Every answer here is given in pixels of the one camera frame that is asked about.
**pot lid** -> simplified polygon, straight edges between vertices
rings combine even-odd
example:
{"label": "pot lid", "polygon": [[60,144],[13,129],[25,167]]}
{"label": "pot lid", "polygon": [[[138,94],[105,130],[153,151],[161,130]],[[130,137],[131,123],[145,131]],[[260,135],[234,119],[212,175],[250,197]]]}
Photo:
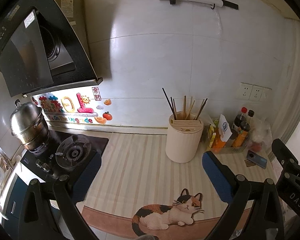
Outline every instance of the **pot lid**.
{"label": "pot lid", "polygon": [[42,114],[42,108],[32,102],[24,104],[20,100],[15,101],[16,108],[10,116],[11,134],[18,135],[33,125]]}

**cat sticker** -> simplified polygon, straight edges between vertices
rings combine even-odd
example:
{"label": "cat sticker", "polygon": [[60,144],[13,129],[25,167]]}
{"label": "cat sticker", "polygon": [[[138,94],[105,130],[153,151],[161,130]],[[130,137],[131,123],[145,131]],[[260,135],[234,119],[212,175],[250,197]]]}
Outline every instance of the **cat sticker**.
{"label": "cat sticker", "polygon": [[141,231],[139,224],[151,230],[167,229],[171,224],[191,225],[194,222],[192,219],[194,213],[204,213],[201,201],[202,193],[192,196],[184,188],[171,206],[150,204],[140,208],[132,218],[132,229],[137,236],[142,236],[146,233]]}

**power outlet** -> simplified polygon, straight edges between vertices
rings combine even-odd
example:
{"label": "power outlet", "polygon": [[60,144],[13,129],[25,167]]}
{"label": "power outlet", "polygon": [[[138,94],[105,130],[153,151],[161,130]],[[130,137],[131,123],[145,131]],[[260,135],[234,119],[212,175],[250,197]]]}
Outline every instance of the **power outlet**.
{"label": "power outlet", "polygon": [[263,88],[260,101],[267,101],[271,96],[272,90],[270,88]]}
{"label": "power outlet", "polygon": [[263,87],[253,85],[249,100],[259,101],[262,95],[262,91]]}
{"label": "power outlet", "polygon": [[240,83],[237,90],[237,99],[249,100],[253,85]]}

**pot handle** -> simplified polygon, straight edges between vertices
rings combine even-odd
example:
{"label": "pot handle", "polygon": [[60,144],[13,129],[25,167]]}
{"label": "pot handle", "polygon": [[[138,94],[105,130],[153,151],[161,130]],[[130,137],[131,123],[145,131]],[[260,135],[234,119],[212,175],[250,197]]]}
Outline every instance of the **pot handle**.
{"label": "pot handle", "polygon": [[43,115],[41,115],[41,117],[34,123],[33,127],[36,128],[44,119]]}
{"label": "pot handle", "polygon": [[19,103],[19,104],[21,105],[21,103],[20,103],[20,100],[19,100],[19,99],[17,99],[17,100],[14,102],[14,104],[16,105],[16,108],[18,108],[18,106],[17,106],[17,103]]}

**black range hood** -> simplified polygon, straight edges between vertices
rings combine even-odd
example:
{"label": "black range hood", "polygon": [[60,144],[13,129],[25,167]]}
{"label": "black range hood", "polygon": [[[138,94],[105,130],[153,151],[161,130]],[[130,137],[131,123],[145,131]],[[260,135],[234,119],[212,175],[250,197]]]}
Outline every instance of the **black range hood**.
{"label": "black range hood", "polygon": [[0,71],[11,97],[102,82],[54,0],[18,0],[9,9],[0,20]]}

